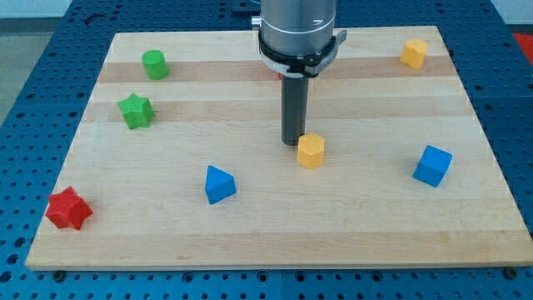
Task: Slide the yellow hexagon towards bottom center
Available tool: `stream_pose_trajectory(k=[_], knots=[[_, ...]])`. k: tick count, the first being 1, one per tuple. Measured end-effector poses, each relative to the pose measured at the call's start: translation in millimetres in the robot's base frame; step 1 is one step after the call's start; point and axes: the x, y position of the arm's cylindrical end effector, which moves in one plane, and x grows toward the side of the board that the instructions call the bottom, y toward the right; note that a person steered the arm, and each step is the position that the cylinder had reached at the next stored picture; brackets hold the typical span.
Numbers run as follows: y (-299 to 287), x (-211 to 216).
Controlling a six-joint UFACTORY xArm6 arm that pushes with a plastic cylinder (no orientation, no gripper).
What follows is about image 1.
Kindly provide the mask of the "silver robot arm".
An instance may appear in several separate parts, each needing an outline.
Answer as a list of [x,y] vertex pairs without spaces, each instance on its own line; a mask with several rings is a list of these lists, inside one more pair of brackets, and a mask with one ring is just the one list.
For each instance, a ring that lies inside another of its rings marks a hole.
[[262,0],[262,61],[287,78],[315,78],[336,58],[347,30],[334,33],[336,0]]

